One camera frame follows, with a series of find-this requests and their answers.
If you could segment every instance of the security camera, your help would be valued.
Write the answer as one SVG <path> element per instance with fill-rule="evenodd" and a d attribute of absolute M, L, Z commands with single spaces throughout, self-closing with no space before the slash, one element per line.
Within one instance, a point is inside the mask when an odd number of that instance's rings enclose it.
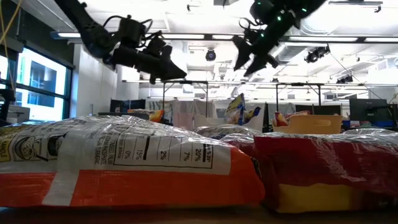
<path fill-rule="evenodd" d="M 214 60 L 216 60 L 216 52 L 214 49 L 208 49 L 206 53 L 206 61 L 212 62 Z"/>

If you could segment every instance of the ceiling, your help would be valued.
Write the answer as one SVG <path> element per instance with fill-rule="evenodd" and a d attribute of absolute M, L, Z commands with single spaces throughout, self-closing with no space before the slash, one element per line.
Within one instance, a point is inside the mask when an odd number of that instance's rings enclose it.
<path fill-rule="evenodd" d="M 86 2 L 89 15 L 102 24 L 109 16 L 130 14 L 133 19 L 153 19 L 150 32 L 161 30 L 172 33 L 240 34 L 240 17 L 251 18 L 249 8 L 253 0 L 239 0 L 230 6 L 214 6 L 213 0 L 80 0 Z M 54 0 L 29 0 L 22 8 L 60 32 L 76 32 L 73 24 L 55 4 Z M 398 35 L 398 1 L 383 0 L 382 10 L 375 13 L 376 6 L 333 6 L 325 3 L 317 12 L 302 22 L 300 30 L 291 29 L 290 35 Z M 118 20 L 108 23 L 114 31 Z M 233 72 L 232 67 L 238 51 L 226 41 L 178 41 L 182 44 L 184 58 L 191 79 L 237 81 L 244 79 L 242 71 Z M 215 49 L 217 59 L 205 60 L 208 48 Z M 314 46 L 281 45 L 278 52 L 284 62 L 278 68 L 263 69 L 248 81 L 269 82 L 330 82 L 353 72 L 356 83 L 368 82 L 369 68 L 374 70 L 379 63 L 398 57 L 398 44 L 330 44 L 331 54 L 317 63 L 307 64 L 303 59 Z"/>

